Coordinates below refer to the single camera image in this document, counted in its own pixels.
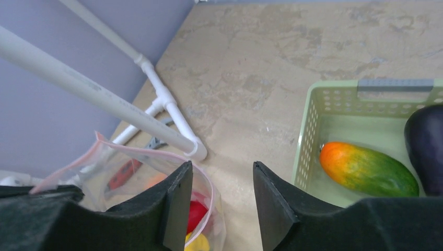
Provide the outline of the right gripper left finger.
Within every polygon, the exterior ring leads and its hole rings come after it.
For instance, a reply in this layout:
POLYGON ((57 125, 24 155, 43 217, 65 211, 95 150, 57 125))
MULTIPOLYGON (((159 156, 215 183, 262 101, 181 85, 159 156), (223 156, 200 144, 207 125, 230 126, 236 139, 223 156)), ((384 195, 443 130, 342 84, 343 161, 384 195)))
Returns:
POLYGON ((1 250, 183 250, 193 166, 105 212, 85 209, 70 185, 31 195, 1 187, 1 250))

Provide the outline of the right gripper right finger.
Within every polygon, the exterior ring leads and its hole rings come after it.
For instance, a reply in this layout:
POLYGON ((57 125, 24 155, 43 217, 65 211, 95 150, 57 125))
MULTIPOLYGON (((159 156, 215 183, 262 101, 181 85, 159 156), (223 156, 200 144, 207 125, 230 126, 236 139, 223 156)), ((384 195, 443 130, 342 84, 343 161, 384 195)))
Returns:
POLYGON ((442 198, 322 201, 253 163, 264 250, 442 250, 442 198))

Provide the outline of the yellow bell pepper toy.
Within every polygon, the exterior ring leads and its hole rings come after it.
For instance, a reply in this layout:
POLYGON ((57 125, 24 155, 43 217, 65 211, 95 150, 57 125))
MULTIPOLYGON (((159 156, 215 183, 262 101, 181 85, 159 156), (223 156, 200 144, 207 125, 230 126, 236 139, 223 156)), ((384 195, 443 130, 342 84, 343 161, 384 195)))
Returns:
POLYGON ((184 251, 210 251, 211 246, 207 237, 204 234, 199 234, 194 241, 192 241, 184 251))

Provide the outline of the clear pink zip bag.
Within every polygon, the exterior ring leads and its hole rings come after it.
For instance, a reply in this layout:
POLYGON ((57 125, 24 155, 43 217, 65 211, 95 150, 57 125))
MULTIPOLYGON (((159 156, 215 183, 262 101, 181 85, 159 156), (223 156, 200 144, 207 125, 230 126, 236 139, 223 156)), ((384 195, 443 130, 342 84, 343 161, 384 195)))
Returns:
POLYGON ((114 144, 101 134, 76 161, 31 189, 40 194, 73 185, 84 198, 58 219, 49 249, 222 250, 221 197, 204 169, 155 148, 114 144), (70 244, 60 228, 67 227, 70 244))

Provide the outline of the orange green mango toy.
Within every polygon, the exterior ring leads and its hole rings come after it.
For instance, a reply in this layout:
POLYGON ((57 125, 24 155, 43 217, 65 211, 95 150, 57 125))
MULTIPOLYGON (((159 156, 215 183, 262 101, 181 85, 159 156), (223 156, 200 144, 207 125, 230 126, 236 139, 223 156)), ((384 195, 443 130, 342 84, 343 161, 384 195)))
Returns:
POLYGON ((346 142, 325 143, 319 152, 323 171, 336 183, 373 197, 418 197, 411 171, 395 158, 346 142))

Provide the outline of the red tomato toy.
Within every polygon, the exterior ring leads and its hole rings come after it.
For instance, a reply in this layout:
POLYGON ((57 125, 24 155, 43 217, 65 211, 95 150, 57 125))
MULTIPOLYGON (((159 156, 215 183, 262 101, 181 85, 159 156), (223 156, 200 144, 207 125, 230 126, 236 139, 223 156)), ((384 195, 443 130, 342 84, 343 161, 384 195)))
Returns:
POLYGON ((193 232, 205 214, 208 212, 208 208, 198 201, 191 201, 188 215, 188 224, 186 233, 193 232))

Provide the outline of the orange fruit toy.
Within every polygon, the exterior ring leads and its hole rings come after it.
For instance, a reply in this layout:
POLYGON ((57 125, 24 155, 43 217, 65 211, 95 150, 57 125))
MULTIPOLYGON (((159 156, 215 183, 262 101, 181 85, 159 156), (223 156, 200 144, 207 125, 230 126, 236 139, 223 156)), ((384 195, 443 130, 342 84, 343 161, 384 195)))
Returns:
POLYGON ((163 181, 167 177, 168 176, 163 173, 159 173, 159 174, 154 175, 153 177, 148 179, 146 185, 144 186, 144 189, 147 190, 147 189, 151 188, 152 186, 158 184, 159 182, 163 181))

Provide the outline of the purple eggplant toy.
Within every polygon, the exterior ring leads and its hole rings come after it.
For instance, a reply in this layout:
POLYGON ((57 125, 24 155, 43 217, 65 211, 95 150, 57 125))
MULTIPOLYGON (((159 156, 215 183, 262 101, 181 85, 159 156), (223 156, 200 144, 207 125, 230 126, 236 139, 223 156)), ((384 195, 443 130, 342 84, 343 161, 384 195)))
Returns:
POLYGON ((425 193, 442 196, 442 104, 415 111, 405 124, 404 137, 425 193))

